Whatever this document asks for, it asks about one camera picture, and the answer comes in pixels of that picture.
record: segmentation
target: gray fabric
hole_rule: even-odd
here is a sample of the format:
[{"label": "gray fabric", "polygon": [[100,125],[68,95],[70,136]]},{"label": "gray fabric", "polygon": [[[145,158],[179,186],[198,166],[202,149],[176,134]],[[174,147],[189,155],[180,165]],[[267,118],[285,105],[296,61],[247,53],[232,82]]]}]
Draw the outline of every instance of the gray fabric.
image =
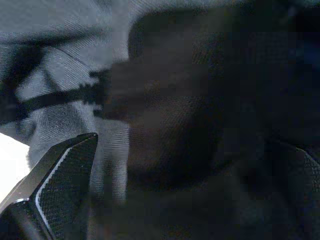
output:
[{"label": "gray fabric", "polygon": [[[24,53],[40,57],[19,83],[19,101],[93,85],[90,72],[126,61],[131,26],[143,15],[160,10],[202,8],[230,4],[222,0],[11,0],[0,2],[0,82],[12,78]],[[123,201],[126,190],[128,125],[101,119],[93,111],[101,106],[78,100],[41,108],[28,118],[0,126],[0,132],[30,146],[33,167],[47,150],[66,139],[96,132],[99,142],[92,168],[91,191],[104,195],[104,173],[113,195]]]}]

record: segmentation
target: blurry dark object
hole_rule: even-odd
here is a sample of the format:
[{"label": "blurry dark object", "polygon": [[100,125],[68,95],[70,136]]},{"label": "blurry dark object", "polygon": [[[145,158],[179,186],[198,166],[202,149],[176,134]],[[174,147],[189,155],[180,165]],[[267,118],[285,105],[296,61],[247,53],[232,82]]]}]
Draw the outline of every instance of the blurry dark object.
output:
[{"label": "blurry dark object", "polygon": [[98,135],[49,149],[0,204],[0,240],[63,240],[89,191]]}]

